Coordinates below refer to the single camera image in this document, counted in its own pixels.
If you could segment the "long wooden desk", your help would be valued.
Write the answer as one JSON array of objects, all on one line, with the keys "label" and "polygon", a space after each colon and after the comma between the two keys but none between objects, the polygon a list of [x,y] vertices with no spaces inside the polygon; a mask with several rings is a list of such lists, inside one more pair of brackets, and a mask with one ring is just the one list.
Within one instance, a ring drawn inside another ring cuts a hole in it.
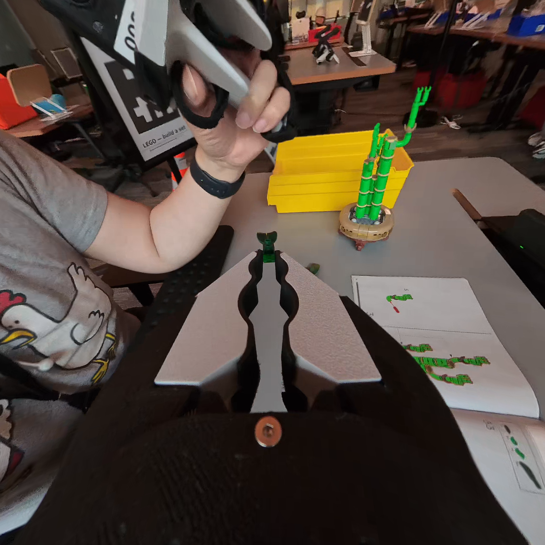
[{"label": "long wooden desk", "polygon": [[[444,27],[427,28],[424,25],[414,25],[410,26],[407,32],[430,36],[439,36],[443,34]],[[474,30],[462,29],[457,27],[450,28],[449,33],[450,35],[489,40],[493,43],[519,46],[529,50],[544,51],[544,34],[531,37],[516,37],[513,35],[509,35],[506,32],[499,32],[493,28],[481,28]]]}]

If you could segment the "red bin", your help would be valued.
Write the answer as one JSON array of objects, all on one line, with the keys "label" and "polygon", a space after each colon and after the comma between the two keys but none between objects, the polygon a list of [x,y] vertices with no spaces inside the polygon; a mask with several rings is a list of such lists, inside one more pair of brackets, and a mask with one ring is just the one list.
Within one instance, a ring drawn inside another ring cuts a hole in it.
[{"label": "red bin", "polygon": [[480,101],[487,83],[488,78],[483,71],[460,76],[442,74],[435,90],[434,102],[447,110],[473,107]]}]

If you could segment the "lego instruction booklet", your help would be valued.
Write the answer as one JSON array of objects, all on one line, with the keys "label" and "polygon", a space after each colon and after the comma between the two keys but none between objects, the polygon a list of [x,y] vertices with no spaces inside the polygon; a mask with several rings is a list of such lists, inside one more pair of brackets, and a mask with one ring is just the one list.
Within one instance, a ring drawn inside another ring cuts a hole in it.
[{"label": "lego instruction booklet", "polygon": [[354,301],[416,361],[451,409],[492,493],[544,544],[544,421],[530,383],[465,278],[352,276]]}]

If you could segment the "green lego leaf assembly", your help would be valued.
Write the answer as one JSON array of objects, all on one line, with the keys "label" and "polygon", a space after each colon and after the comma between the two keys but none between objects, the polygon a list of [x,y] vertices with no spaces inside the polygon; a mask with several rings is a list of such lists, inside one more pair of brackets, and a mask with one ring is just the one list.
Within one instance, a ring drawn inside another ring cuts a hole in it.
[{"label": "green lego leaf assembly", "polygon": [[257,239],[262,244],[262,259],[263,263],[275,263],[276,250],[275,243],[277,240],[277,232],[268,233],[258,232]]}]

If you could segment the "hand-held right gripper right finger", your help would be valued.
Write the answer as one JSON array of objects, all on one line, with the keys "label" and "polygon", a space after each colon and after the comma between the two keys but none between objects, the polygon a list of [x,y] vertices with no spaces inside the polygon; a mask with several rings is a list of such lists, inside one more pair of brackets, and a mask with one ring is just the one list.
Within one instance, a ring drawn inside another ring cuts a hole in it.
[{"label": "hand-held right gripper right finger", "polygon": [[340,295],[296,260],[275,253],[283,325],[283,404],[305,412],[319,394],[339,385],[381,381],[371,355]]}]

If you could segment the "black box with green lights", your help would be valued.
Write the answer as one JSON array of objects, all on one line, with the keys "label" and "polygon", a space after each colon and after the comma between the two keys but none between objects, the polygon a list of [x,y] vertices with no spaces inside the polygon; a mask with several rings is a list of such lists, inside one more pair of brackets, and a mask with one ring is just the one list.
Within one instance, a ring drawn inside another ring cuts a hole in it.
[{"label": "black box with green lights", "polygon": [[483,232],[517,273],[544,282],[544,214],[524,209],[517,215],[482,216]]}]

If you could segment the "orange box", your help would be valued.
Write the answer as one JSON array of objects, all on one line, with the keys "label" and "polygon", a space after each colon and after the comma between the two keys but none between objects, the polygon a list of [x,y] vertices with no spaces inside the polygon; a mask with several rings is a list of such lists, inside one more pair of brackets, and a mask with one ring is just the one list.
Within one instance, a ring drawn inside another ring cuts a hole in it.
[{"label": "orange box", "polygon": [[37,118],[35,110],[17,103],[8,79],[1,74],[1,129],[8,130],[33,118]]}]

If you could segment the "person's left hand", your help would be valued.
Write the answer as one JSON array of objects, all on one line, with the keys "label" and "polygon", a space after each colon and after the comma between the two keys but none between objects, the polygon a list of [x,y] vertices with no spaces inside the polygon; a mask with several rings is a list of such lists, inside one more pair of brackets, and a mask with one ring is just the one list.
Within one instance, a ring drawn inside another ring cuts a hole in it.
[{"label": "person's left hand", "polygon": [[277,83],[274,63],[261,52],[223,50],[249,79],[248,94],[238,108],[228,106],[218,125],[188,126],[197,142],[196,161],[202,170],[222,181],[236,181],[267,146],[262,134],[278,126],[290,109],[290,93]]}]

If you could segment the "orange traffic cone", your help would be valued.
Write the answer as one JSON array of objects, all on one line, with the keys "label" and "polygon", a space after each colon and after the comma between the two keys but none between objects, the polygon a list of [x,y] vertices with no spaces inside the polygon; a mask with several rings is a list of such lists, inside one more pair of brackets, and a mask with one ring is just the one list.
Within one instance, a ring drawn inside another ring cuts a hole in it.
[{"label": "orange traffic cone", "polygon": [[168,164],[171,169],[172,191],[174,191],[187,171],[185,152],[176,154]]}]

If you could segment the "wooden side table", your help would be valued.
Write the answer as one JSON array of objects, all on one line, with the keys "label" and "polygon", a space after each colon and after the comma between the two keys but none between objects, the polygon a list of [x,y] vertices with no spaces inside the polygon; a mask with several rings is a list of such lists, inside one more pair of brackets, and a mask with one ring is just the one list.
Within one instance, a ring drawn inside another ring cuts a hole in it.
[{"label": "wooden side table", "polygon": [[381,76],[394,73],[394,62],[378,53],[351,57],[342,47],[334,47],[339,62],[334,60],[317,64],[312,49],[288,51],[288,76],[293,85],[307,85],[328,81]]}]

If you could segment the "person's left forearm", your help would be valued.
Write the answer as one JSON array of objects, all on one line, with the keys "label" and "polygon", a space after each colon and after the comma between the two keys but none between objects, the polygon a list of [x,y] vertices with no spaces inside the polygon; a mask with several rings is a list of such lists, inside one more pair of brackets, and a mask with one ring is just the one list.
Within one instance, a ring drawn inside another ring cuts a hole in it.
[{"label": "person's left forearm", "polygon": [[147,274],[173,271],[207,246],[230,200],[207,193],[191,174],[154,208],[108,194],[104,220],[84,255]]}]

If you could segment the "blue storage bin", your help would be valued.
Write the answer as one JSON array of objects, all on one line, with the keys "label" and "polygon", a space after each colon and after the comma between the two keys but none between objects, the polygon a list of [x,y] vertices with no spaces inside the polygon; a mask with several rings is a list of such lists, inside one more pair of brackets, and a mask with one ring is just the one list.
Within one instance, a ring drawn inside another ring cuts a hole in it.
[{"label": "blue storage bin", "polygon": [[525,15],[521,12],[511,18],[506,34],[513,37],[541,35],[544,33],[544,18],[544,13]]}]

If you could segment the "cardboard flap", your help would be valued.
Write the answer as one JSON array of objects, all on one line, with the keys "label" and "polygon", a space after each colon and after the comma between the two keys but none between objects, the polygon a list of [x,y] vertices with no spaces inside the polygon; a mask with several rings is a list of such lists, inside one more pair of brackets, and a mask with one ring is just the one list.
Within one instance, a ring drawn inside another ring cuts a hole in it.
[{"label": "cardboard flap", "polygon": [[10,69],[6,78],[17,104],[31,106],[34,102],[50,99],[52,88],[49,75],[42,64],[33,64]]}]

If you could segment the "white phone stand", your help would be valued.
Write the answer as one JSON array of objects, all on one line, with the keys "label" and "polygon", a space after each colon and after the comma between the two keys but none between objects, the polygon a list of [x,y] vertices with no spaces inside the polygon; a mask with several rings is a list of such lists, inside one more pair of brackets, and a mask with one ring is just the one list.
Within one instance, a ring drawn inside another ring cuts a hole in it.
[{"label": "white phone stand", "polygon": [[368,57],[377,52],[372,48],[371,15],[375,1],[362,1],[356,18],[356,31],[353,34],[349,56],[351,58]]}]

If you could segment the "yellow plastic bin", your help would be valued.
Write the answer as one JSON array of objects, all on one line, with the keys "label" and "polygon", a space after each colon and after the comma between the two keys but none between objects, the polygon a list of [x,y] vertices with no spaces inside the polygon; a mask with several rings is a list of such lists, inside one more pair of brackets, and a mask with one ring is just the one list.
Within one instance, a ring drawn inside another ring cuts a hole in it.
[{"label": "yellow plastic bin", "polygon": [[279,144],[268,205],[278,213],[340,211],[356,203],[373,131],[297,137]]}]

